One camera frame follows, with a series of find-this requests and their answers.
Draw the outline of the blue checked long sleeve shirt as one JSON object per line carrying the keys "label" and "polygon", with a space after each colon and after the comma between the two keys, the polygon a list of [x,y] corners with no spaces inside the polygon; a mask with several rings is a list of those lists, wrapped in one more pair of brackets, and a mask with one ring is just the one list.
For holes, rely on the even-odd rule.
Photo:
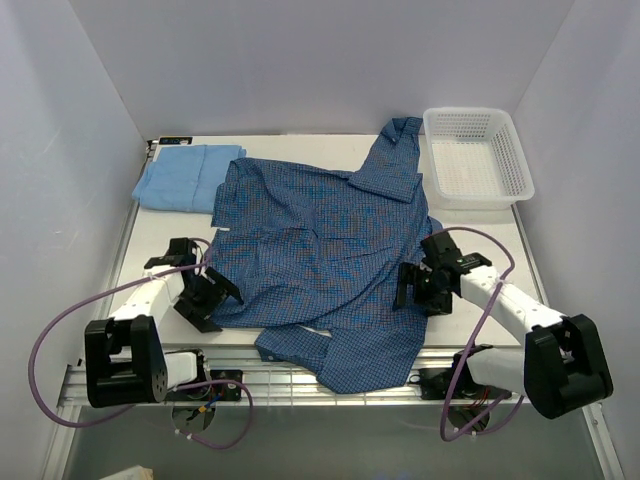
{"label": "blue checked long sleeve shirt", "polygon": [[399,266],[418,263],[439,225],[428,212],[417,117],[390,120],[360,169],[240,158],[218,187],[212,267],[240,290],[213,314],[256,328],[265,361],[311,371],[338,394],[399,387],[426,334],[393,309]]}

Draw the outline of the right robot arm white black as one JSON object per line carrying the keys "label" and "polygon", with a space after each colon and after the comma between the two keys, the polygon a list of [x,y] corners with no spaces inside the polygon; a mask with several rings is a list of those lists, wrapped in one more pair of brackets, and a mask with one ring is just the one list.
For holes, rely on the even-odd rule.
{"label": "right robot arm white black", "polygon": [[449,230],[426,237],[418,264],[401,263],[393,307],[419,306],[448,315],[459,297],[482,308],[520,348],[507,351],[472,341],[432,380],[448,399],[481,390],[526,397],[547,419],[610,397],[614,385],[597,326],[584,314],[565,315],[509,283],[484,255],[464,254]]}

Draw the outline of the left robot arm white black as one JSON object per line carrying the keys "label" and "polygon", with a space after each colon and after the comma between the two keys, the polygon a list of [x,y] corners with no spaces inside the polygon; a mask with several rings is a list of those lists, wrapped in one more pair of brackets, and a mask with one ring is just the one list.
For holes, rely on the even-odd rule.
{"label": "left robot arm white black", "polygon": [[229,298],[243,304],[239,288],[217,270],[197,262],[196,242],[169,241],[166,253],[144,265],[142,283],[109,318],[84,332],[88,400],[96,408],[160,403],[179,388],[190,399],[205,397],[212,376],[197,349],[166,353],[158,325],[173,310],[201,333],[218,332],[213,313]]}

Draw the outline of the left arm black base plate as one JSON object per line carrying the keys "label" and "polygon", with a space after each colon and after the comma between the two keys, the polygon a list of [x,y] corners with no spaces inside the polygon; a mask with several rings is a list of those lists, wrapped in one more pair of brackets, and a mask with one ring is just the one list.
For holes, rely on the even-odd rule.
{"label": "left arm black base plate", "polygon": [[[244,372],[239,369],[209,370],[207,372],[211,380],[233,380],[243,382]],[[234,384],[216,384],[201,387],[199,389],[170,391],[166,396],[167,402],[202,402],[212,399],[219,401],[237,402],[242,399],[243,390]]]}

